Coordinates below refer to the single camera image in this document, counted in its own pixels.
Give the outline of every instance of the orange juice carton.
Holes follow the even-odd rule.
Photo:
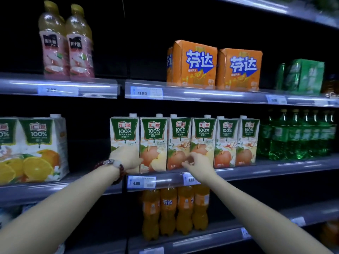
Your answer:
[[[167,159],[167,118],[140,118],[140,173],[166,171]]]
[[[111,151],[124,145],[135,145],[140,150],[139,117],[130,113],[129,117],[112,117],[109,119],[111,129]],[[128,170],[129,174],[139,174],[140,166]]]
[[[191,118],[171,114],[168,118],[167,170],[182,168],[191,146]]]
[[[170,47],[167,50],[167,82],[173,81],[173,66],[172,66],[172,60],[173,60],[173,47]]]
[[[173,46],[173,85],[213,89],[218,50],[178,40]]]
[[[191,152],[206,155],[213,166],[216,119],[212,119],[211,115],[204,115],[203,118],[192,118],[192,137]]]
[[[23,129],[23,173],[26,182],[62,179],[68,172],[66,120],[60,114],[19,119]]]
[[[214,149],[214,168],[235,166],[237,154],[238,119],[217,117],[217,135]]]
[[[218,52],[217,89],[257,91],[261,51],[225,48]]]
[[[0,185],[20,182],[23,177],[22,136],[18,118],[0,118]]]
[[[260,120],[240,116],[238,121],[238,142],[235,165],[249,166],[255,163],[256,159]]]

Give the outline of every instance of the orange fanta box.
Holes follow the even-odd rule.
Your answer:
[[[173,80],[172,54],[173,47],[170,47],[167,50],[167,82],[172,82]]]
[[[225,48],[218,52],[217,89],[257,91],[261,51]]]
[[[218,49],[178,40],[173,46],[173,85],[214,88]]]

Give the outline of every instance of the store shelf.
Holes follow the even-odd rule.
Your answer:
[[[339,100],[326,96],[291,95],[286,92],[232,92],[190,87],[168,86],[166,82],[127,79],[125,98],[159,99],[168,101],[230,102],[245,104],[298,105],[310,107],[339,107]]]
[[[67,250],[65,254],[125,254],[126,240]]]
[[[339,217],[339,199],[315,203],[280,211],[299,226],[325,222]],[[129,239],[129,254],[140,251],[164,248],[166,254],[190,253],[204,249],[251,239],[242,225],[236,220],[210,224],[206,231],[195,231],[189,235],[175,233],[171,237],[159,237],[157,241],[145,241],[142,236]]]
[[[18,183],[0,186],[0,207],[42,201],[83,175],[85,175],[85,173],[75,175],[70,174],[58,182]],[[103,195],[121,193],[121,189],[121,183],[111,185]]]
[[[112,98],[119,95],[116,80],[102,78],[45,79],[43,75],[0,73],[0,94]]]
[[[216,172],[226,181],[231,181],[331,170],[339,168],[338,164],[339,155],[332,155],[327,158],[319,158],[300,162],[257,160],[256,165],[253,166],[217,169]],[[150,178],[153,177],[151,183],[155,183],[155,188],[167,188],[185,185],[184,177],[187,173],[188,171],[186,169],[178,169],[167,172],[141,174],[140,176]],[[130,181],[132,178],[133,176],[129,176],[127,180]],[[141,187],[138,186],[138,188],[135,188],[135,185],[130,183],[127,185],[127,187],[128,191],[140,191],[147,189],[143,187],[142,183]]]
[[[231,3],[237,3],[244,6],[258,8],[282,15],[292,16],[303,20],[308,20],[323,25],[339,28],[338,11],[335,14],[317,10],[313,4],[293,0],[292,2],[283,2],[279,0],[222,0]]]

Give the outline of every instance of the orange soda box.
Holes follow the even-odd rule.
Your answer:
[[[225,48],[218,52],[217,89],[257,91],[261,51]]]
[[[217,70],[216,47],[178,40],[173,46],[173,83],[177,86],[211,88]]]
[[[66,120],[60,114],[19,119],[26,182],[58,181],[69,171]]]
[[[167,50],[167,79],[166,79],[167,82],[173,81],[172,58],[173,58],[173,47],[170,47]]]

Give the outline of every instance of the green bottle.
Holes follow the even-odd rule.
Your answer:
[[[300,156],[301,158],[309,158],[309,144],[311,139],[311,125],[308,117],[309,110],[304,110],[304,115],[301,120],[301,137],[300,137]]]
[[[287,143],[287,158],[288,159],[301,159],[303,158],[300,152],[300,138],[301,138],[301,123],[299,120],[298,109],[292,110],[293,116],[290,120],[289,127],[289,141]]]
[[[273,112],[273,109],[269,109],[268,117],[260,121],[260,127],[259,127],[258,154],[266,158],[269,157],[269,148],[271,146],[272,112]]]
[[[311,125],[311,139],[309,145],[309,156],[317,157],[319,156],[319,136],[320,136],[320,125],[318,121],[318,110],[312,111],[313,115],[310,119]]]
[[[269,149],[269,159],[274,161],[286,159],[287,141],[289,139],[289,125],[286,109],[281,110],[281,116],[272,121],[272,140]]]
[[[325,110],[323,118],[319,121],[320,136],[319,136],[319,156],[329,155],[329,135],[331,133],[331,124],[329,123],[329,111]]]
[[[331,111],[331,116],[329,119],[329,123],[331,125],[330,130],[331,132],[329,133],[329,152],[333,152],[333,147],[334,147],[334,139],[336,138],[336,131],[337,131],[337,124],[334,121],[334,111]]]

